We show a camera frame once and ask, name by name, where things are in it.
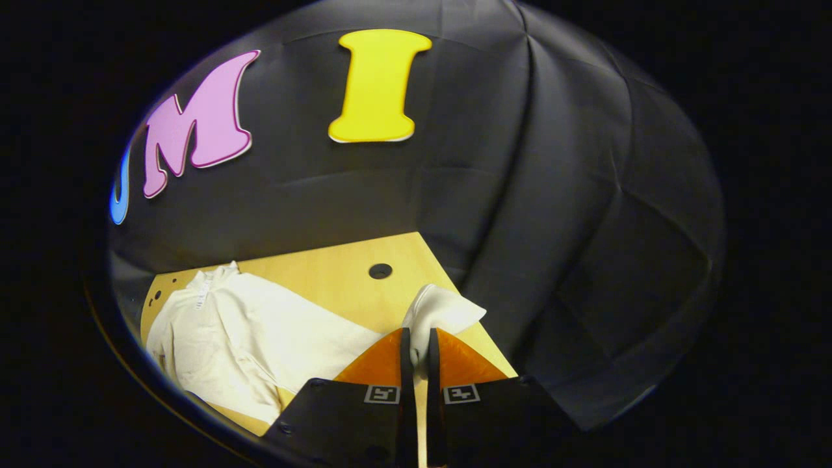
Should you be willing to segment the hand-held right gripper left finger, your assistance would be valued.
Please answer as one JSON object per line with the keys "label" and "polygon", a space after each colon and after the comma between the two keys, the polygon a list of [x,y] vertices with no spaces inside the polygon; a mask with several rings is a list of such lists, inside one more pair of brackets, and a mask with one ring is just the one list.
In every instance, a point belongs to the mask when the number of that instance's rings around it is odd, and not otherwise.
{"label": "hand-held right gripper left finger", "polygon": [[410,329],[372,344],[331,380],[312,378],[265,432],[296,468],[417,468]]}

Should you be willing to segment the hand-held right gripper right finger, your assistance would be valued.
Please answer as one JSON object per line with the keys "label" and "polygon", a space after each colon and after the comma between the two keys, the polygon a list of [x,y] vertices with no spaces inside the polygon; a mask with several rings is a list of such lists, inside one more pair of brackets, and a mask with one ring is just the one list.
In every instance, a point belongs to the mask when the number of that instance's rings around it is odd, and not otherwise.
{"label": "hand-held right gripper right finger", "polygon": [[537,379],[507,376],[437,327],[427,358],[430,468],[562,468],[579,427]]}

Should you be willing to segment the white sweatshirt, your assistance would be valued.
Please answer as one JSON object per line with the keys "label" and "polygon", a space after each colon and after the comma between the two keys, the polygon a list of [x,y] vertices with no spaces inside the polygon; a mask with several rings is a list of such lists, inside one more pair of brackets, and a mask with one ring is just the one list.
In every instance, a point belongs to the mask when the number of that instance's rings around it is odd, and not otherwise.
{"label": "white sweatshirt", "polygon": [[440,285],[338,274],[315,282],[324,304],[237,263],[200,270],[170,294],[149,325],[149,357],[182,391],[203,402],[271,424],[312,378],[398,385],[384,376],[383,356],[364,352],[401,328],[410,330],[405,353],[415,383],[427,379],[431,329],[466,332],[486,310]]}

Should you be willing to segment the black backdrop cloth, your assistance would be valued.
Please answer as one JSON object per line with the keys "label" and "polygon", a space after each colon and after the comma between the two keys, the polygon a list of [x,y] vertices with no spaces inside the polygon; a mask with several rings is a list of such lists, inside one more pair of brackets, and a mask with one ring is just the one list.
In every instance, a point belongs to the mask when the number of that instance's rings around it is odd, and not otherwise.
{"label": "black backdrop cloth", "polygon": [[[427,36],[402,142],[341,143],[347,33]],[[419,232],[503,355],[582,429],[635,406],[695,341],[722,193],[668,93],[591,34],[512,0],[322,0],[188,71],[128,145],[114,295],[155,274]]]}

